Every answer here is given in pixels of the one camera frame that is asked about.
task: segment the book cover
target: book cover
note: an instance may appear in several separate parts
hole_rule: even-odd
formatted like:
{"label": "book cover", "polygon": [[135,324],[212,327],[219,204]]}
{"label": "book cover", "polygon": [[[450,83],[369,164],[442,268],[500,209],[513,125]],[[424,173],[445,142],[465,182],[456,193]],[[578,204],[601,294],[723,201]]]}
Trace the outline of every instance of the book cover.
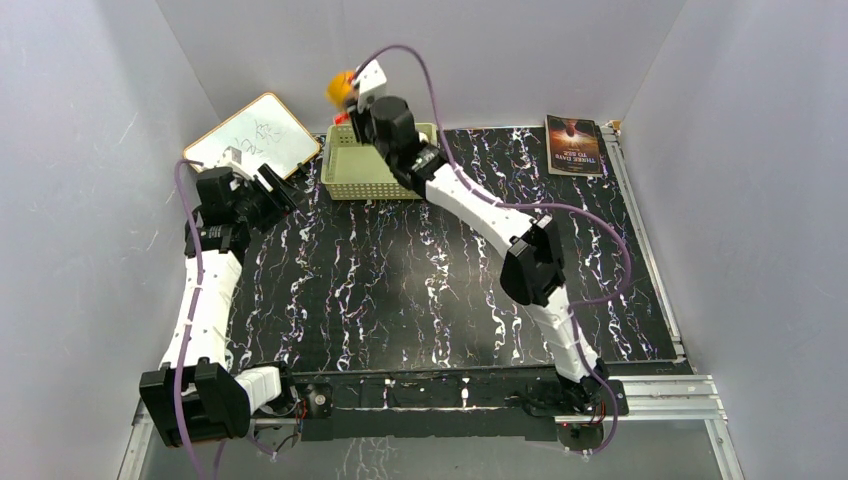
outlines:
{"label": "book cover", "polygon": [[554,175],[603,174],[595,122],[548,115],[548,171]]}

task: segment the plastic basket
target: plastic basket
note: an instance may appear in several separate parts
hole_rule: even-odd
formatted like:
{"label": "plastic basket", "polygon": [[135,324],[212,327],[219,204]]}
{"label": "plastic basket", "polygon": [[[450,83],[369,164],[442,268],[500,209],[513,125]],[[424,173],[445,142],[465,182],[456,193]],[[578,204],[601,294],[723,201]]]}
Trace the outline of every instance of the plastic basket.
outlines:
{"label": "plastic basket", "polygon": [[[436,126],[417,123],[415,127],[436,144]],[[321,183],[333,200],[414,200],[415,192],[398,185],[388,165],[370,145],[356,142],[350,124],[333,125],[324,143]]]}

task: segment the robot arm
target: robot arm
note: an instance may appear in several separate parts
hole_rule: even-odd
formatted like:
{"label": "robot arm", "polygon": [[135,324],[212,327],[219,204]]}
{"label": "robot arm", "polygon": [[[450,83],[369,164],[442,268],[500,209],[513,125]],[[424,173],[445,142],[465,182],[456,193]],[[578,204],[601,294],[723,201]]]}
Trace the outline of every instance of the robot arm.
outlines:
{"label": "robot arm", "polygon": [[[202,168],[196,187],[200,206],[193,216],[202,221],[198,227],[201,251],[195,251],[186,226],[186,285],[174,335],[159,369],[143,373],[139,384],[141,398],[168,446],[181,445],[174,389],[180,389],[192,441],[243,437],[256,409],[278,398],[292,405],[297,400],[296,391],[283,389],[289,373],[284,364],[256,366],[233,378],[224,359],[230,305],[250,244],[250,230],[267,232],[294,210],[288,187],[267,165],[251,176],[232,161]],[[186,348],[182,385],[175,385],[188,311],[198,289],[197,255],[203,260],[203,283]]]}
{"label": "robot arm", "polygon": [[576,410],[588,411],[597,402],[601,385],[581,361],[578,342],[595,373],[606,380],[608,372],[579,327],[577,332],[572,328],[562,246],[552,217],[534,219],[497,207],[500,199],[467,176],[471,188],[491,202],[466,188],[457,177],[465,174],[454,171],[444,152],[416,131],[407,103],[386,94],[386,76],[376,60],[357,75],[336,77],[327,97],[350,120],[357,141],[374,145],[399,184],[459,217],[504,258],[501,287],[516,303],[527,306],[551,348],[564,392]]}

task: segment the black table surface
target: black table surface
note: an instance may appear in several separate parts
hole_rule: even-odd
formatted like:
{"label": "black table surface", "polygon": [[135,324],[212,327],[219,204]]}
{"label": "black table surface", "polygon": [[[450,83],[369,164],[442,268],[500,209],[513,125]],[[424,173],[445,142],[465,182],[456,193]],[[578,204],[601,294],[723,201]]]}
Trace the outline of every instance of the black table surface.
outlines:
{"label": "black table surface", "polygon": [[[619,301],[578,310],[607,361],[676,354],[609,161],[598,178],[547,173],[543,128],[447,132],[457,161],[510,202],[582,206],[610,222],[633,258]],[[334,202],[322,158],[292,182],[301,211],[255,233],[233,299],[232,370],[285,359],[296,371],[398,370],[552,363],[524,308],[500,289],[501,259],[452,214],[423,201]],[[615,243],[582,218],[554,212],[571,301],[621,280]]]}

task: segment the white wall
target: white wall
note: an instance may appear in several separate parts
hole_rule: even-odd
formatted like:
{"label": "white wall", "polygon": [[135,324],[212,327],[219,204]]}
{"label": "white wall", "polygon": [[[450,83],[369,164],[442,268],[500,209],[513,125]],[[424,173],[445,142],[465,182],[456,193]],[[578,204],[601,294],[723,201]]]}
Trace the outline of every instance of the white wall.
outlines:
{"label": "white wall", "polygon": [[155,2],[0,5],[0,472],[114,478],[182,293],[182,148],[217,124]]}
{"label": "white wall", "polygon": [[[397,42],[429,63],[449,127],[621,118],[685,2],[158,1],[219,116],[270,90],[314,132],[332,121],[330,79]],[[391,91],[431,121],[413,62],[383,63]]]}
{"label": "white wall", "polygon": [[624,149],[750,479],[844,478],[848,3],[690,0]]}

